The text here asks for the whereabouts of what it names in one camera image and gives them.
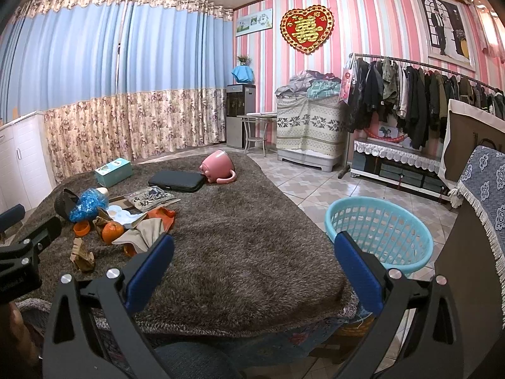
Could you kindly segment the person's hand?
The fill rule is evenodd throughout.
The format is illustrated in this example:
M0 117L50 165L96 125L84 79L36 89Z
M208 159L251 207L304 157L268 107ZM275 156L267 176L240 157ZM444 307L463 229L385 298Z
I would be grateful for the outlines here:
M1 378L40 378L39 349L15 302L1 306Z

